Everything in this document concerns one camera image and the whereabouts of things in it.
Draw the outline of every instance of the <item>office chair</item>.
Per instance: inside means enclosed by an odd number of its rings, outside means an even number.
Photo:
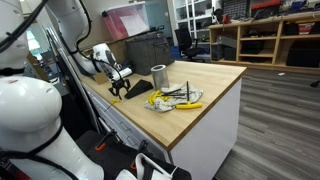
[[[198,39],[194,39],[196,41],[196,46],[194,48],[190,48],[192,46],[192,39],[188,28],[180,28],[174,31],[177,36],[180,53],[182,52],[182,54],[188,56],[190,61],[195,61],[193,57],[204,51],[203,48],[198,48]]]

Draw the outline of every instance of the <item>metal cylinder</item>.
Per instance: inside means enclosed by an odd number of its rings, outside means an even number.
[[[156,90],[161,88],[169,88],[169,80],[167,75],[167,69],[165,65],[157,65],[151,68],[153,82]]]

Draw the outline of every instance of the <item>grey floor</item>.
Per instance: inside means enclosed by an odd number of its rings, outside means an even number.
[[[320,179],[319,76],[248,70],[238,139],[217,172],[220,180]]]

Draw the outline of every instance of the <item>desk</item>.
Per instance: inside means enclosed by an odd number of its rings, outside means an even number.
[[[142,140],[157,158],[188,170],[193,179],[211,179],[231,150],[237,137],[241,77],[245,67],[179,62],[167,68],[170,84],[189,81],[203,89],[202,108],[158,113],[143,107],[148,94],[110,106],[114,98],[110,83],[98,85],[81,79],[101,117],[128,145],[138,148]],[[152,77],[134,74],[132,85]]]

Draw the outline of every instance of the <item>door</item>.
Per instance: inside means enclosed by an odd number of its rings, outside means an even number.
[[[164,34],[166,37],[172,37],[171,23],[167,1],[149,0],[146,1],[146,12],[150,27],[159,27],[164,25]]]

